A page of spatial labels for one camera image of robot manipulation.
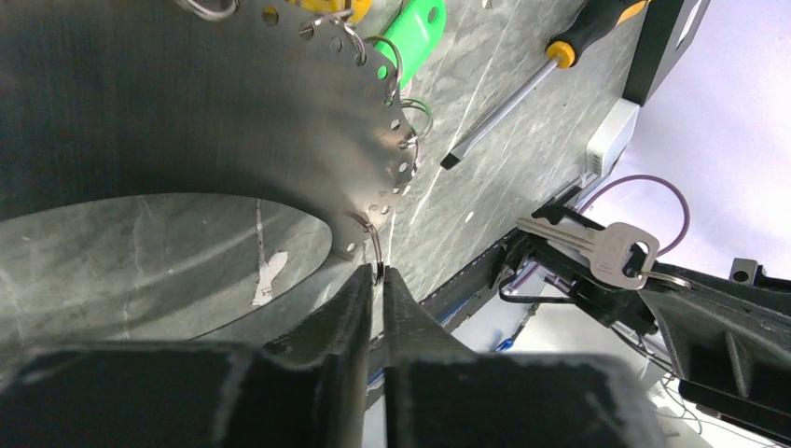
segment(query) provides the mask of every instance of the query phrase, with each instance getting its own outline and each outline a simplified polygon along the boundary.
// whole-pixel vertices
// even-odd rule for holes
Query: white power adapter
[[[640,106],[620,98],[590,138],[586,150],[588,171],[606,177],[629,144]]]

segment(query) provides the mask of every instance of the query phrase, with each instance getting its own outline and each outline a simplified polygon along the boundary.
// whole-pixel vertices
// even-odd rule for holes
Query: tabletop
[[[546,42],[582,1],[492,3],[447,2],[444,36],[410,86],[435,126],[420,173],[380,235],[385,261],[418,300],[580,175],[588,140],[622,92],[643,20],[550,74],[443,171],[453,143],[545,61]],[[375,1],[357,31],[381,34],[400,8]],[[64,338],[194,337],[276,301],[321,264],[330,240],[324,223],[280,204],[205,194],[121,198],[0,222],[0,353]]]

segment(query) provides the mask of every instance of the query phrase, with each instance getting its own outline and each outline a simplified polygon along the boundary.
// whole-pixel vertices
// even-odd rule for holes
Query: black and orange handle
[[[587,0],[569,29],[549,40],[547,57],[557,59],[558,68],[575,66],[590,44],[637,15],[649,3],[651,0]]]

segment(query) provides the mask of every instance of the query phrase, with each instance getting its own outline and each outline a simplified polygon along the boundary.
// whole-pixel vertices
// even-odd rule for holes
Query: black screwdriver tip
[[[450,170],[450,168],[458,165],[460,161],[462,160],[459,159],[458,157],[452,154],[448,154],[447,156],[445,156],[445,159],[442,159],[442,161],[439,163],[439,166],[445,168],[446,170]]]

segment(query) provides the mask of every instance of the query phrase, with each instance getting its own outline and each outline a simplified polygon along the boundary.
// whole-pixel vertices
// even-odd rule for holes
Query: key
[[[647,247],[640,273],[650,271],[659,252],[659,240],[654,235],[623,222],[614,222],[603,231],[595,231],[580,227],[561,228],[542,217],[522,217],[517,220],[517,227],[574,249],[588,259],[594,278],[623,289],[641,289],[648,279],[644,274],[629,277],[623,273],[631,246],[642,243]]]

